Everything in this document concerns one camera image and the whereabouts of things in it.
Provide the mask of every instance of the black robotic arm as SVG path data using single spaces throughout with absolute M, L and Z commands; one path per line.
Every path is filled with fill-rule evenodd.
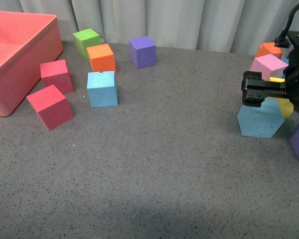
M 264 81 L 260 72 L 245 72 L 241 86 L 244 105 L 260 107 L 266 97 L 277 97 L 289 99 L 294 110 L 299 111 L 299 32 L 289 31 L 298 9 L 299 4 L 292 9 L 286 28 L 275 39 L 275 46 L 289 50 L 289 65 L 284 70 L 285 82 Z

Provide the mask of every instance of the yellow block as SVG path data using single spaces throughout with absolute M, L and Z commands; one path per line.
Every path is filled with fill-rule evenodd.
M 277 78 L 277 77 L 269 77 L 268 81 L 285 82 L 284 79 Z M 289 101 L 289 99 L 276 98 L 276 97 L 270 97 L 270 98 L 277 100 L 281 113 L 283 114 L 285 119 L 289 118 L 289 116 L 294 112 L 294 105 Z

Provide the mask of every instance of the light blue cube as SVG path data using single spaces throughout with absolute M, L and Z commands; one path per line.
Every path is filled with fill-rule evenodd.
M 93 108 L 118 105 L 118 88 L 114 71 L 89 72 L 87 90 Z
M 266 98 L 261 107 L 243 105 L 237 115 L 243 136 L 271 138 L 285 121 L 275 99 Z

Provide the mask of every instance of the red plastic container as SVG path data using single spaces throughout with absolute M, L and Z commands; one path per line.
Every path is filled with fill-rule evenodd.
M 40 64 L 62 51 L 55 15 L 0 11 L 0 116 L 13 113 L 40 80 Z

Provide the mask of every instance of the blue hexagonal block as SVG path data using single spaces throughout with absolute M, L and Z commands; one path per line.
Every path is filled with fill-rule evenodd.
M 243 136 L 271 138 L 285 121 L 277 100 L 266 98 L 260 108 L 243 105 L 237 115 Z

